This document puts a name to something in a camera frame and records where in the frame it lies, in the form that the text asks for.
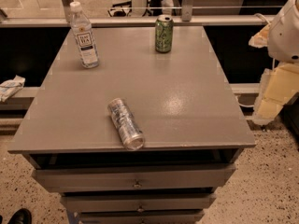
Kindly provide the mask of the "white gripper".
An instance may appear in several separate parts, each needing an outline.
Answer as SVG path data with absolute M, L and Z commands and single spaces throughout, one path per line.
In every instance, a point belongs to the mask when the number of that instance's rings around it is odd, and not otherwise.
M 299 0 L 288 0 L 272 20 L 249 40 L 254 48 L 268 48 L 270 57 L 279 63 L 265 69 L 259 95 L 253 107 L 252 121 L 267 125 L 275 119 L 285 104 L 299 92 Z

